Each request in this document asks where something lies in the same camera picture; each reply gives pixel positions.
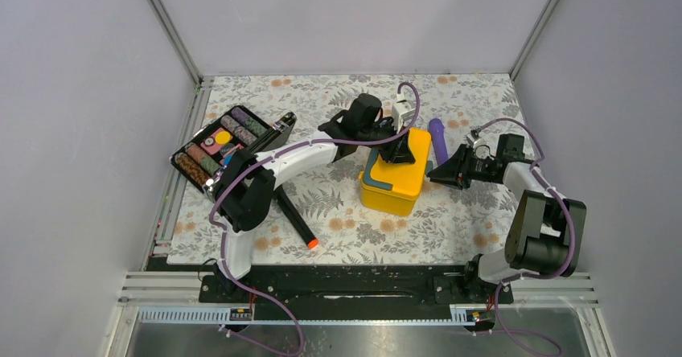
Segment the yellow plastic kit box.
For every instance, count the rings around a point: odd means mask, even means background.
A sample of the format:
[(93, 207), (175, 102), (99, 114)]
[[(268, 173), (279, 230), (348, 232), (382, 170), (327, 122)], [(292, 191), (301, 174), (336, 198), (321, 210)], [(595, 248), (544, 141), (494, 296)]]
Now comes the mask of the yellow plastic kit box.
[(429, 160), (431, 135), (412, 128), (408, 133), (414, 163), (386, 163), (377, 149), (370, 151), (364, 171), (359, 174), (360, 201), (370, 209), (407, 216), (422, 192)]

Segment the teal plastic tray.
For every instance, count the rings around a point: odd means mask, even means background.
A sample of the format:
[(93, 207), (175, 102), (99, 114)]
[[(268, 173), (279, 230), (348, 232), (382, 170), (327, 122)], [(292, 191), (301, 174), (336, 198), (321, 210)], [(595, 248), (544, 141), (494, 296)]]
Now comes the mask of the teal plastic tray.
[(428, 158), (414, 164), (388, 164), (382, 160), (378, 150), (371, 150), (359, 178), (364, 186), (373, 190), (414, 196), (421, 191), (425, 174), (432, 169), (433, 162)]

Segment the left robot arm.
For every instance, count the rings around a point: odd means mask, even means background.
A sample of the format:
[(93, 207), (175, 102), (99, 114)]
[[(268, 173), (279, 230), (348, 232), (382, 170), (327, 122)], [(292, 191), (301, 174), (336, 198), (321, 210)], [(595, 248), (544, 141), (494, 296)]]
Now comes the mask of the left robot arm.
[(232, 302), (249, 293), (246, 275), (252, 268), (255, 230), (269, 214), (276, 190), (286, 181), (355, 153), (358, 147), (375, 148), (390, 163), (407, 163), (407, 137), (421, 111), (421, 98), (410, 104), (396, 94), (394, 114), (384, 115), (378, 98), (356, 97), (348, 109), (336, 113), (317, 131), (299, 142), (275, 150), (251, 153), (238, 150), (217, 181), (216, 200), (209, 222), (223, 231), (217, 264), (223, 276), (219, 291)]

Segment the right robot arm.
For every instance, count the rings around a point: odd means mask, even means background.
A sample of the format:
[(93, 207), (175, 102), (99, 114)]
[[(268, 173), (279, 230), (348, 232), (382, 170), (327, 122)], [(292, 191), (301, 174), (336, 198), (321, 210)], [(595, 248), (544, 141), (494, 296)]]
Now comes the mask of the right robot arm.
[(524, 137), (506, 133), (493, 155), (480, 158), (468, 142), (427, 174), (430, 182), (459, 190), (474, 181), (501, 184), (518, 201), (503, 249), (474, 256), (455, 279), (455, 292), (469, 301), (482, 302), (518, 278), (569, 277), (577, 267), (586, 205), (552, 188), (523, 148)]

